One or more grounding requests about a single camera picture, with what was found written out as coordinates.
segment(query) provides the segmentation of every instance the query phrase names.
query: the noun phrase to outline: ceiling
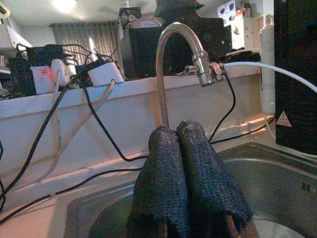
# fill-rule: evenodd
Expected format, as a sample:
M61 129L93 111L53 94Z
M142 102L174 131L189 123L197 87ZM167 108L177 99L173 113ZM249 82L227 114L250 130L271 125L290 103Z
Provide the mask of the ceiling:
M115 21L118 16L121 0L77 0L77 5L69 14L57 11L52 0L1 0L11 11L11 16L21 25L50 25L66 22ZM204 15L221 5L224 0L199 0L206 6L200 10ZM155 0L130 0L130 7L142 6L144 16L153 16Z

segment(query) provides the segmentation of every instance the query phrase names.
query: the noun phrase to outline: stainless steel sink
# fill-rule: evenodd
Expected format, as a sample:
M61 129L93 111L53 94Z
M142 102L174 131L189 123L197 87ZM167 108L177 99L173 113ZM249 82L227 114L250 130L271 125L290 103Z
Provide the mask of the stainless steel sink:
M317 163L256 143L221 152L262 238L317 238ZM65 237L125 237L133 183L74 200Z

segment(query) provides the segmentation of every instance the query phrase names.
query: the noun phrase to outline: faucet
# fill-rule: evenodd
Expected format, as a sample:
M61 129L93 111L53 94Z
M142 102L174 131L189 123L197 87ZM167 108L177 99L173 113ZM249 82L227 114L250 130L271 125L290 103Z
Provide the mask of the faucet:
M178 33L182 35L190 45L190 48L193 52L192 60L194 65L187 67L191 69L189 70L190 72L195 72L195 75L198 76L200 85L202 87L206 87L214 84L216 81L223 80L223 65L214 62L210 63L208 53L204 51L204 48L195 32L187 25L179 22L174 22L168 25L163 30L159 38L156 57L156 73L158 82L158 95L161 110L161 119L162 124L166 125L167 127L169 127L169 122L163 78L163 56L167 40L173 33Z

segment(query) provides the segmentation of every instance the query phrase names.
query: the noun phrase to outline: white ledge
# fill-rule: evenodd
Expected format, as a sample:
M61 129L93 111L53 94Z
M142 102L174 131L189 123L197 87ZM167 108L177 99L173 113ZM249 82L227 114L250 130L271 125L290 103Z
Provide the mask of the white ledge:
M231 67L227 69L230 78L259 74L258 67ZM165 89L185 87L199 84L196 76L165 76ZM88 88L91 101L98 101L106 86ZM144 93L157 91L157 81L155 77L126 81L115 85L109 99L128 97ZM69 90L64 95L59 104L59 108L85 104L86 99L83 96L82 89ZM53 104L53 93L35 95L24 98L15 98L0 101L0 119L17 117L38 112L49 111Z

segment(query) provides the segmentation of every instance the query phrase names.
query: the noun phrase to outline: warning triangle sticker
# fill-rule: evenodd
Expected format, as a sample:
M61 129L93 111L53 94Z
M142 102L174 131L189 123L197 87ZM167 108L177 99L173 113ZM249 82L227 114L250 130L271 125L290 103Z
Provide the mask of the warning triangle sticker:
M277 125L283 125L283 126L288 126L288 127L292 127L291 123L289 122L287 115L285 113L285 111L282 112L281 116L279 117L279 119L276 122Z

